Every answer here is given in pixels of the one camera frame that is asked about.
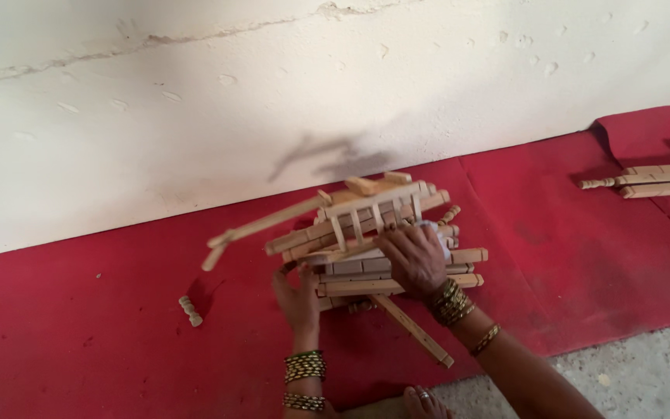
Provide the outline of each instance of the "grey floor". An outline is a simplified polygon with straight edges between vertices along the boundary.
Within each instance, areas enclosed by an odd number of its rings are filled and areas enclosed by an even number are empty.
[[[670,417],[670,328],[552,357],[549,362],[605,417]],[[461,418],[516,417],[487,376],[433,390]],[[382,417],[408,417],[401,398],[343,414],[343,419]]]

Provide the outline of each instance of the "pile of wooden pieces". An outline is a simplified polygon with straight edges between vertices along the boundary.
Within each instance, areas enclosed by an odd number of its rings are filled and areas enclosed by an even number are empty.
[[[581,189],[599,186],[623,186],[619,193],[626,198],[670,195],[670,165],[626,168],[622,176],[602,180],[583,180]]]
[[[310,200],[210,239],[213,250],[202,268],[210,271],[230,242],[317,209],[314,225],[266,243],[266,253],[280,253],[284,262],[307,262],[312,267],[319,281],[321,311],[348,306],[353,313],[379,307],[437,364],[450,367],[454,361],[448,353],[389,299],[404,290],[392,279],[389,260],[373,242],[387,227],[420,222],[424,210],[449,202],[448,192],[423,180],[413,182],[410,175],[399,172],[386,172],[379,180],[349,177],[345,185],[347,189],[318,191]],[[474,263],[488,260],[488,251],[456,249],[459,228],[448,223],[458,212],[459,207],[452,206],[438,225],[439,236],[450,249],[447,273],[461,287],[480,286],[484,281],[474,273]]]

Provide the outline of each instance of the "plaster wall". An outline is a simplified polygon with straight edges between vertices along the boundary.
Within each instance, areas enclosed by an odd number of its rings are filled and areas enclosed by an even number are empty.
[[[0,0],[0,252],[666,104],[663,0]]]

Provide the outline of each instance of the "gold bangle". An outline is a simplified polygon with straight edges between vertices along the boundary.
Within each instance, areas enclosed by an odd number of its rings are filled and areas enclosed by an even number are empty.
[[[325,408],[325,398],[284,393],[284,406],[289,409],[314,410],[321,412]]]
[[[474,304],[461,290],[459,284],[447,279],[442,294],[429,305],[429,309],[439,324],[450,327],[474,310]]]
[[[291,357],[286,357],[284,360],[286,362],[284,384],[309,376],[318,376],[322,381],[325,381],[325,372],[328,365],[325,360],[322,359],[321,351],[317,350],[300,353]]]
[[[488,331],[488,334],[485,335],[484,338],[482,338],[477,346],[470,351],[470,355],[472,357],[477,357],[480,352],[482,352],[483,349],[487,348],[488,344],[495,339],[495,336],[498,335],[498,332],[500,332],[500,325],[496,323],[490,331]]]

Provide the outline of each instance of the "red carpet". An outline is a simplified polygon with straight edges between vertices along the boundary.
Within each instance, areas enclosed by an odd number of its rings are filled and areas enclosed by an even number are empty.
[[[575,186],[621,171],[607,134],[622,162],[661,145],[670,116],[659,131],[656,111],[406,170],[461,206],[462,247],[490,251],[470,296],[535,352],[670,325],[670,197]],[[628,136],[638,124],[650,128]],[[290,332],[269,286],[280,260],[262,246],[295,222],[235,242],[213,272],[199,266],[209,237],[314,190],[0,254],[0,417],[279,417]],[[196,329],[177,303],[186,293],[204,317]],[[456,364],[432,365],[377,310],[326,312],[325,396],[336,407],[479,372],[418,304],[397,303]]]

